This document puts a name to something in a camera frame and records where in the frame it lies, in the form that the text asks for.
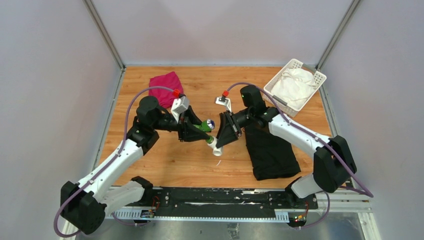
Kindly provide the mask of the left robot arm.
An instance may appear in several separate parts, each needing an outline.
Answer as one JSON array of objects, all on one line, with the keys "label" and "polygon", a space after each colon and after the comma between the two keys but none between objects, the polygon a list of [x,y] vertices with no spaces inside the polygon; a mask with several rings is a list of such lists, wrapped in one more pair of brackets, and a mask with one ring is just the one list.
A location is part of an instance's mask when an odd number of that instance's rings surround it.
[{"label": "left robot arm", "polygon": [[153,185],[136,176],[127,184],[110,190],[112,184],[137,160],[141,159],[159,139],[158,131],[177,132],[181,142],[214,139],[209,133],[215,128],[211,119],[200,120],[185,95],[174,99],[171,111],[160,106],[154,96],[143,97],[136,109],[131,128],[117,149],[95,170],[77,183],[66,182],[60,190],[60,208],[55,218],[64,218],[86,235],[95,232],[105,217],[121,207],[137,202],[149,206],[153,201]]}]

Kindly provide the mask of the white pipe fitting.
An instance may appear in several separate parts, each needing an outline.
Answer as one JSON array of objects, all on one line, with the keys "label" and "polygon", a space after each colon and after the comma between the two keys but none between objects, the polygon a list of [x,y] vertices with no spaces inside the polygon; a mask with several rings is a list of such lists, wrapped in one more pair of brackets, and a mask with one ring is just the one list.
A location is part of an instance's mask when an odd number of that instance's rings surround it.
[{"label": "white pipe fitting", "polygon": [[207,145],[212,149],[212,154],[216,157],[223,155],[223,148],[217,147],[218,139],[215,136],[210,136]]}]

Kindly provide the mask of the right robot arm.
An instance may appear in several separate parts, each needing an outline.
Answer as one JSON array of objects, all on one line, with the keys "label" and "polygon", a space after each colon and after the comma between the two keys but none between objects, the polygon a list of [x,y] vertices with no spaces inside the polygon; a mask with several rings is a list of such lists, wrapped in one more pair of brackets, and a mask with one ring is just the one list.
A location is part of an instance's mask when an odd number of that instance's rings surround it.
[{"label": "right robot arm", "polygon": [[335,192],[357,172],[347,141],[337,135],[329,137],[314,132],[290,119],[279,108],[267,107],[255,85],[248,84],[240,90],[245,109],[233,113],[228,91],[215,99],[217,105],[225,106],[220,113],[217,136],[209,143],[215,156],[223,154],[223,147],[239,139],[242,128],[256,125],[275,137],[298,147],[313,159],[313,172],[297,178],[286,187],[286,204],[298,209],[309,195],[325,191]]}]

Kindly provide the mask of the green water faucet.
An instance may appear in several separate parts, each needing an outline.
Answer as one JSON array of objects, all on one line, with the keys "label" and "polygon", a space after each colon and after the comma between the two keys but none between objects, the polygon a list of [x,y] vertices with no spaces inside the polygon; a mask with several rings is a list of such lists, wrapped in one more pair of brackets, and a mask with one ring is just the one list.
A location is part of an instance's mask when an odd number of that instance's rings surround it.
[{"label": "green water faucet", "polygon": [[[212,119],[207,119],[204,120],[201,124],[195,124],[194,126],[205,133],[210,133],[212,130],[215,129],[215,122]],[[206,140],[208,144],[211,144],[213,141],[214,137],[211,135]]]}]

